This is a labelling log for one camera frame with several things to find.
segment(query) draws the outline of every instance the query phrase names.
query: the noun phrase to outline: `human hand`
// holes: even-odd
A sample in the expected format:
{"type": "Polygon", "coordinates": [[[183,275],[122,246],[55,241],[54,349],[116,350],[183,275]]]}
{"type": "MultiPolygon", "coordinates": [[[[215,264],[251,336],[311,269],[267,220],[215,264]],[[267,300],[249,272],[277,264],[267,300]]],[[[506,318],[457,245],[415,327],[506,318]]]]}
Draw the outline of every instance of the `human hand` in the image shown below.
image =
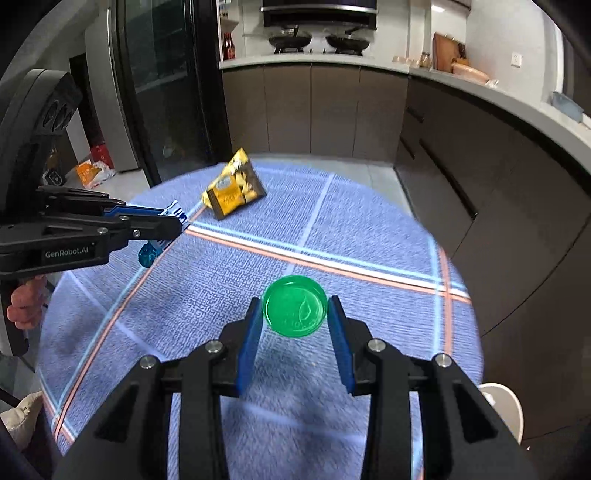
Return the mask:
{"type": "Polygon", "coordinates": [[[39,325],[43,311],[43,288],[47,284],[45,275],[27,281],[18,287],[11,296],[11,305],[6,314],[19,330],[30,330],[39,325]]]}

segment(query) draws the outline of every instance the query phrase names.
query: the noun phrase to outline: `white countertop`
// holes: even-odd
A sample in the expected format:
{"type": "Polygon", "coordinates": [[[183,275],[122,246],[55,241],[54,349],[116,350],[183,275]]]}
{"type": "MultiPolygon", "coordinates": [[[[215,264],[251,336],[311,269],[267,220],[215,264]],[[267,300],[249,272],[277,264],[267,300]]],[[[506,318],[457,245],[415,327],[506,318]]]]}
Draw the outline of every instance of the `white countertop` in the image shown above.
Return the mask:
{"type": "Polygon", "coordinates": [[[243,59],[221,61],[219,67],[221,70],[227,70],[277,63],[357,65],[397,73],[407,73],[463,90],[512,113],[537,128],[572,155],[591,174],[591,129],[583,124],[578,124],[547,103],[540,102],[538,105],[526,103],[504,92],[502,85],[497,89],[493,89],[437,70],[409,67],[404,63],[383,62],[370,57],[330,53],[282,53],[279,55],[245,57],[243,59]]]}

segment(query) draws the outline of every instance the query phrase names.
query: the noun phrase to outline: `wall outlet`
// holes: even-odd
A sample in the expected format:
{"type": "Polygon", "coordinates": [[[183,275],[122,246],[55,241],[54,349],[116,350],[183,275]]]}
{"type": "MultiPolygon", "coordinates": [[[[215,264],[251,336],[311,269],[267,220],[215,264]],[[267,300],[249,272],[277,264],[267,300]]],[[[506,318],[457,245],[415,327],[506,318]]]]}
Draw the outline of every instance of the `wall outlet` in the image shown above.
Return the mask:
{"type": "Polygon", "coordinates": [[[523,55],[521,53],[513,53],[511,56],[511,65],[514,67],[520,68],[521,63],[523,62],[523,55]]]}

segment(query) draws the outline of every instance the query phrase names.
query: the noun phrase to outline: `yellow and brown packaging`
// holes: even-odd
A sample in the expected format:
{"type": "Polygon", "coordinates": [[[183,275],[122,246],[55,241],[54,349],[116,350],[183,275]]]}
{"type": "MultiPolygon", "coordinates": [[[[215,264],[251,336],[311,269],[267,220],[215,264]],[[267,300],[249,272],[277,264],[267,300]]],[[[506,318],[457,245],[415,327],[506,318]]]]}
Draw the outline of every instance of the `yellow and brown packaging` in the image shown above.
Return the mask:
{"type": "Polygon", "coordinates": [[[244,149],[240,149],[222,173],[203,192],[202,200],[218,220],[238,207],[267,195],[244,149]]]}

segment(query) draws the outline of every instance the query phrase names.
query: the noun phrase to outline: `round table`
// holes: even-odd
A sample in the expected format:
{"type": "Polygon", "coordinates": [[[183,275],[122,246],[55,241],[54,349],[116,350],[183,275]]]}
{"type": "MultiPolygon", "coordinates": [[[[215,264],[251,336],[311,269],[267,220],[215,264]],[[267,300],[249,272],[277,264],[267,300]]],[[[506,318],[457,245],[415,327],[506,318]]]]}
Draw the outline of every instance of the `round table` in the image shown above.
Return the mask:
{"type": "MultiPolygon", "coordinates": [[[[39,372],[48,419],[65,452],[138,359],[187,355],[242,319],[250,299],[284,275],[306,275],[338,295],[347,316],[402,353],[445,351],[480,383],[482,353],[460,275],[413,218],[370,188],[286,163],[257,164],[268,196],[217,221],[200,195],[220,166],[178,177],[132,204],[177,199],[193,219],[148,270],[144,242],[108,265],[66,272],[43,324],[39,372]]],[[[412,397],[413,475],[422,463],[412,397]]],[[[171,415],[169,478],[177,478],[178,398],[171,415]]],[[[230,476],[246,479],[360,477],[369,398],[340,383],[329,330],[284,338],[264,326],[252,384],[223,399],[230,476]]]]}

